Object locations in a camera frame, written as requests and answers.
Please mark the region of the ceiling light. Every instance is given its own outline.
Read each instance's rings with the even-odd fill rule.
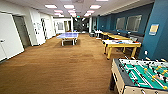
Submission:
[[[75,11],[74,11],[74,10],[68,10],[68,12],[69,12],[69,13],[75,13]]]
[[[60,13],[54,13],[54,15],[61,15]]]
[[[108,1],[108,0],[96,0],[96,1]]]
[[[74,5],[64,5],[64,7],[67,8],[67,9],[73,9]]]
[[[88,10],[87,13],[94,13],[94,11],[93,10]]]
[[[91,15],[91,13],[86,13],[87,15]]]
[[[45,5],[47,8],[57,8],[55,5]]]
[[[86,14],[85,14],[84,16],[88,17],[89,15],[86,15]]]
[[[76,13],[70,13],[70,15],[76,15]]]
[[[89,15],[91,15],[91,13],[86,13],[84,16],[89,16]]]
[[[72,15],[72,17],[76,17],[76,15]]]
[[[64,17],[64,15],[59,15],[59,17]]]
[[[100,7],[100,5],[91,5],[90,9],[99,9]]]
[[[57,13],[63,13],[62,10],[54,10],[54,12],[57,12]]]

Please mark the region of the foosball table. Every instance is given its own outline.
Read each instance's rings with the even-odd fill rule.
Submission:
[[[168,94],[168,62],[113,59],[110,89],[119,94]]]

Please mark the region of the window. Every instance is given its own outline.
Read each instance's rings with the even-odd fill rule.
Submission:
[[[138,32],[141,17],[142,15],[128,17],[126,30]]]
[[[125,22],[125,17],[117,18],[116,29],[124,30],[124,22]]]

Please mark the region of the wood-look floor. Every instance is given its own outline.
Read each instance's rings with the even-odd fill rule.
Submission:
[[[64,47],[53,37],[0,64],[0,94],[115,94],[109,90],[112,59],[125,55],[112,51],[107,60],[102,41],[89,34]]]

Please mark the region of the wooden table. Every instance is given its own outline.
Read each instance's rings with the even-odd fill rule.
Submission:
[[[127,37],[123,37],[123,36],[120,36],[120,35],[108,35],[110,38],[113,38],[113,39],[119,39],[119,40],[131,40],[130,38],[127,38]]]
[[[133,43],[132,40],[102,40],[102,41],[105,44],[104,54],[106,54],[106,48],[109,47],[107,60],[110,59],[111,51],[112,51],[113,47],[124,47],[124,48],[125,47],[133,47],[134,49],[132,51],[131,57],[135,56],[135,52],[136,52],[137,47],[141,47],[141,43]]]

